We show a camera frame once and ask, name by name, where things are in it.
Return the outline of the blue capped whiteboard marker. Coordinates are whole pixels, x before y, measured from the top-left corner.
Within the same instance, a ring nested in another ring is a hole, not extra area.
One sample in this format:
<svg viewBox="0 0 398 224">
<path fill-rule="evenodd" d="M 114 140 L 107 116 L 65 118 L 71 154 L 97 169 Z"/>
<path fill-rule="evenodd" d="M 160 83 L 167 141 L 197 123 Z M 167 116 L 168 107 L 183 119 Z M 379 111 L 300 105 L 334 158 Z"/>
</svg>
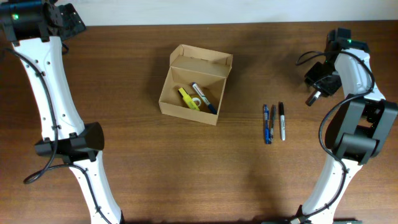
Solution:
<svg viewBox="0 0 398 224">
<path fill-rule="evenodd" d="M 198 96 L 202 99 L 202 101 L 206 104 L 208 109 L 213 114 L 217 114 L 217 110 L 215 110 L 215 107 L 210 103 L 208 98 L 205 96 L 204 92 L 201 90 L 201 88 L 195 82 L 192 83 L 192 88 L 195 90 L 195 92 L 198 94 Z"/>
</svg>

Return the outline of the black capped whiteboard marker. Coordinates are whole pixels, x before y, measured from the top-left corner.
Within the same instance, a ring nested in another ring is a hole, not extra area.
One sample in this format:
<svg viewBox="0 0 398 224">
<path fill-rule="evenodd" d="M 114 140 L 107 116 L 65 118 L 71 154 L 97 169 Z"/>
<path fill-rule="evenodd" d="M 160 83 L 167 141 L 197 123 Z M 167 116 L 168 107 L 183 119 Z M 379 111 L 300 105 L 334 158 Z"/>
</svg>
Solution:
<svg viewBox="0 0 398 224">
<path fill-rule="evenodd" d="M 312 106 L 314 102 L 318 100 L 318 98 L 322 95 L 322 93 L 318 90 L 315 90 L 306 100 L 305 104 L 307 106 Z"/>
</svg>

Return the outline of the brown cardboard box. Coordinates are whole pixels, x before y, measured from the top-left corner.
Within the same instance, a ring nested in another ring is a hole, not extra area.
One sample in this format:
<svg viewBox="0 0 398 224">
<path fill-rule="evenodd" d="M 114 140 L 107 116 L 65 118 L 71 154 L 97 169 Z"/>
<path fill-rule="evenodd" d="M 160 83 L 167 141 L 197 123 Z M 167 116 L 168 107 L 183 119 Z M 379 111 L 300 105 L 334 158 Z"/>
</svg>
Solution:
<svg viewBox="0 0 398 224">
<path fill-rule="evenodd" d="M 216 125 L 233 55 L 180 44 L 159 98 L 162 114 Z"/>
</svg>

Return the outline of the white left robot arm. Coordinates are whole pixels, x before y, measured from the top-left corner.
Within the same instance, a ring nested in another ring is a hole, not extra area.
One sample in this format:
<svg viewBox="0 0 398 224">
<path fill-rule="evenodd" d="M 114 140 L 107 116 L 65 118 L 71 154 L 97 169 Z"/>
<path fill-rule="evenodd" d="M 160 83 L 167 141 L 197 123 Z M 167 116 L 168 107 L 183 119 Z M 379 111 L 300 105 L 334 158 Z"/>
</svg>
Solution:
<svg viewBox="0 0 398 224">
<path fill-rule="evenodd" d="M 76 177 L 92 223 L 125 222 L 103 165 L 104 134 L 98 122 L 85 124 L 68 86 L 63 55 L 64 41 L 86 31 L 72 4 L 55 1 L 5 1 L 1 3 L 1 28 L 21 61 L 37 103 L 42 139 L 35 144 L 46 165 L 24 179 L 31 184 L 47 171 L 69 168 Z"/>
</svg>

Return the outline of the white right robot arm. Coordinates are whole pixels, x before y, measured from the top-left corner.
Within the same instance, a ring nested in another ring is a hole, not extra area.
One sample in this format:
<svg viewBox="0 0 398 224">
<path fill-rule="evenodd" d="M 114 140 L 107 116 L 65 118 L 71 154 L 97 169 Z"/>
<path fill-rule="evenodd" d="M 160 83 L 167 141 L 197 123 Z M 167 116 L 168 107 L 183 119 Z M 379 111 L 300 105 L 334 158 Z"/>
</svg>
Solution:
<svg viewBox="0 0 398 224">
<path fill-rule="evenodd" d="M 342 89 L 344 100 L 323 118 L 318 139 L 327 153 L 315 188 L 289 223 L 334 223 L 337 206 L 352 178 L 376 157 L 397 118 L 397 103 L 387 101 L 370 67 L 370 49 L 353 40 L 349 29 L 331 30 L 324 51 L 309 51 L 310 58 L 325 57 L 305 74 L 313 87 L 306 104 Z"/>
</svg>

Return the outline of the yellow tape roll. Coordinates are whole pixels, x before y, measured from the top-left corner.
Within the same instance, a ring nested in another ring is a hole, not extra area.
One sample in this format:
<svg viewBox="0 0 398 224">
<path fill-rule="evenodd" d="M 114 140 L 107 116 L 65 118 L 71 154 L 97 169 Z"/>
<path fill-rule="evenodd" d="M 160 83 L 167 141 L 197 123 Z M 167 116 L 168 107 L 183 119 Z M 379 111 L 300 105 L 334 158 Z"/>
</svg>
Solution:
<svg viewBox="0 0 398 224">
<path fill-rule="evenodd" d="M 200 98 L 198 98 L 198 97 L 193 97 L 192 100 L 193 100 L 193 102 L 194 102 L 198 107 L 200 107 L 200 106 L 202 105 L 202 101 L 201 101 Z"/>
</svg>

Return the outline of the yellow highlighter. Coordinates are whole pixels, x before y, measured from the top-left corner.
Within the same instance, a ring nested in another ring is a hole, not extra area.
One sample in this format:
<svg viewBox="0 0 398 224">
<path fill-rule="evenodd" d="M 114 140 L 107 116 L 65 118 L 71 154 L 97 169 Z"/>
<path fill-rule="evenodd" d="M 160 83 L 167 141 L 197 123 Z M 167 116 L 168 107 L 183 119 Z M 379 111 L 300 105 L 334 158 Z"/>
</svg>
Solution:
<svg viewBox="0 0 398 224">
<path fill-rule="evenodd" d="M 184 88 L 179 88 L 178 93 L 181 96 L 182 100 L 191 110 L 200 111 L 200 108 L 193 102 L 193 97 L 198 97 L 198 95 L 189 95 Z"/>
</svg>

